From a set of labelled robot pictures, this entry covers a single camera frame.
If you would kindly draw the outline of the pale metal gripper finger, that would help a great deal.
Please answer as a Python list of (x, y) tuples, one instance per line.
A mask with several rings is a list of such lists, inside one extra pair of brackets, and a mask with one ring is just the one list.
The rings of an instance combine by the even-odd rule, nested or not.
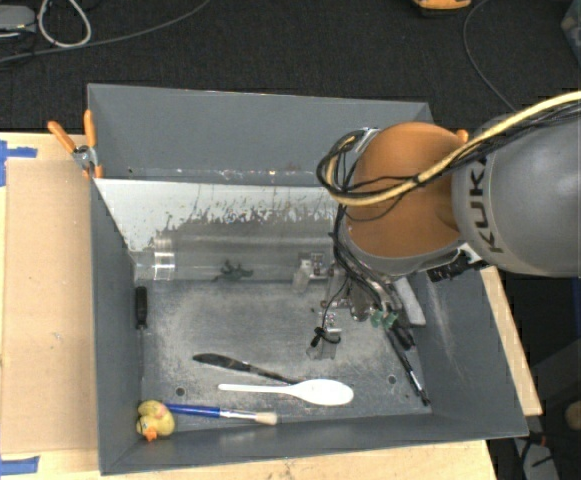
[(334, 360), (341, 339), (341, 328), (317, 326), (314, 328), (314, 335), (306, 349), (306, 355), (311, 360)]
[(330, 272), (330, 264), (326, 262), (324, 253), (302, 254), (293, 273), (292, 288), (294, 291), (306, 291), (312, 282), (328, 280)]

